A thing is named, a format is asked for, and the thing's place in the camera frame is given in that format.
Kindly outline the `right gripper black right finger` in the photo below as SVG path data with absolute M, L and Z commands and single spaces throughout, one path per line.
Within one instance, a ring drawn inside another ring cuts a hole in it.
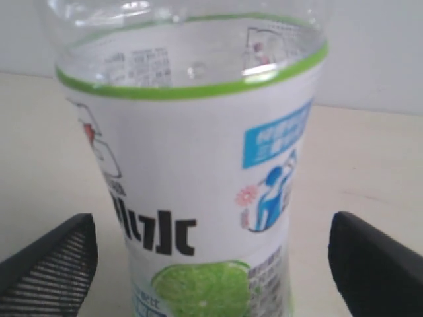
M 352 316 L 422 315 L 422 256 L 350 212 L 332 218 L 328 263 Z

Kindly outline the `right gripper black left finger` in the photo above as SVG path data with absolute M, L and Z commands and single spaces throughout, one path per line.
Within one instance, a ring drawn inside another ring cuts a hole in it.
M 1 315 L 77 316 L 97 266 L 93 216 L 74 215 L 1 262 Z

